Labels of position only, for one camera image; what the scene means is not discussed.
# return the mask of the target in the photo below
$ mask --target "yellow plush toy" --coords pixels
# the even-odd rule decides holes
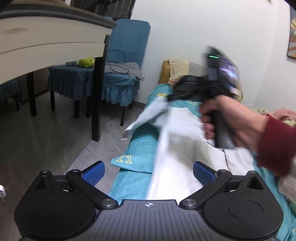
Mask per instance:
[[[90,68],[94,66],[94,58],[85,58],[79,60],[79,66],[83,68]]]

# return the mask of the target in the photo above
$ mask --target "shirt sleeve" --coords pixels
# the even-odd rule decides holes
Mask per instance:
[[[296,153],[296,129],[269,117],[259,140],[257,162],[283,177],[290,172]]]

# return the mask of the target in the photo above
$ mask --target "floor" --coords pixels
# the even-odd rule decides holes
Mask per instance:
[[[80,118],[73,117],[73,101],[55,95],[56,111],[50,111],[49,92],[36,98],[38,114],[31,117],[28,103],[0,105],[0,184],[6,189],[5,202],[0,200],[0,241],[21,238],[13,213],[19,200],[41,170],[54,175],[67,170],[84,169],[97,160],[106,166],[104,178],[96,185],[109,193],[119,171],[110,160],[122,155],[128,142],[120,140],[121,132],[141,113],[127,108],[124,126],[120,126],[121,108],[102,104],[101,139],[91,140],[91,118],[85,117],[86,103],[81,102]]]

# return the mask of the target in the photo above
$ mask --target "blue chair cover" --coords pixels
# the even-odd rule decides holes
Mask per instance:
[[[119,19],[113,29],[107,53],[107,62],[136,62],[140,67],[143,62],[150,32],[148,22]],[[77,66],[53,66],[49,68],[48,89],[73,100],[82,96],[91,96],[92,68]],[[128,106],[140,83],[124,74],[104,74],[102,99],[112,104]]]
[[[0,85],[0,100],[7,99],[20,91],[17,78]]]

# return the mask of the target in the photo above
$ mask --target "black handle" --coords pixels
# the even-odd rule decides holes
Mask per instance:
[[[230,137],[230,127],[222,116],[220,110],[211,113],[212,123],[215,126],[215,147],[234,149],[235,145]]]

